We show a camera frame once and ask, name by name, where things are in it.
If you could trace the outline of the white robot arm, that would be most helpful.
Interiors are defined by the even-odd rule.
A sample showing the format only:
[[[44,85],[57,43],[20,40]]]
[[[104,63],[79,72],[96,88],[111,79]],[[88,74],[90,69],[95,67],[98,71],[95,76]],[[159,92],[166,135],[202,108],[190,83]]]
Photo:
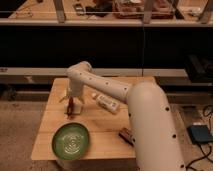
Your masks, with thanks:
[[[70,66],[66,74],[69,97],[83,99],[88,86],[127,105],[138,171],[186,171],[170,105],[157,83],[98,76],[87,61]]]

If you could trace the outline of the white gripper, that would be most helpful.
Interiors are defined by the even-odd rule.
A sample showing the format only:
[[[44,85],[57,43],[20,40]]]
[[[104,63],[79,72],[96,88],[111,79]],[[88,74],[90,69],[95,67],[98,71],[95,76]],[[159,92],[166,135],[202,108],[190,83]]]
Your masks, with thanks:
[[[84,82],[81,79],[69,79],[68,84],[68,95],[63,96],[59,102],[61,103],[64,100],[70,99],[70,97],[78,97],[77,98],[77,111],[81,111],[84,106],[84,99],[83,99],[83,90],[84,90]]]

